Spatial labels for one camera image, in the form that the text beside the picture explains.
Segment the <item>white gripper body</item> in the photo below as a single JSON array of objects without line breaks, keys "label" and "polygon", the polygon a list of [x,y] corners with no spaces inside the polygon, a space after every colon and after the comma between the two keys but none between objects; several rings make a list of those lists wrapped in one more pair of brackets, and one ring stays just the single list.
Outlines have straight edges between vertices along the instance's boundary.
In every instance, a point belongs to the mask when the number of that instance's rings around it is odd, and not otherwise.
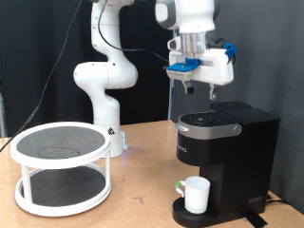
[{"label": "white gripper body", "polygon": [[175,80],[225,86],[234,80],[235,46],[207,44],[204,38],[176,37],[168,43],[167,75]]}]

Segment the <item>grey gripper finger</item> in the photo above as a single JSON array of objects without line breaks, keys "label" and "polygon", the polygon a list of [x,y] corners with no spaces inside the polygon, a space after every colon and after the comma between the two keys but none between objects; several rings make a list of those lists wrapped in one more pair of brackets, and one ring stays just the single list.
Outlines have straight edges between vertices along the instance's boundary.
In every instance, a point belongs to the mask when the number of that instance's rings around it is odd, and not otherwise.
[{"label": "grey gripper finger", "polygon": [[210,90],[209,90],[209,93],[208,93],[209,99],[211,101],[214,101],[218,96],[219,86],[215,85],[215,84],[210,84],[209,86],[210,86]]},{"label": "grey gripper finger", "polygon": [[187,95],[191,95],[194,93],[194,88],[192,87],[190,81],[183,81],[182,84]]}]

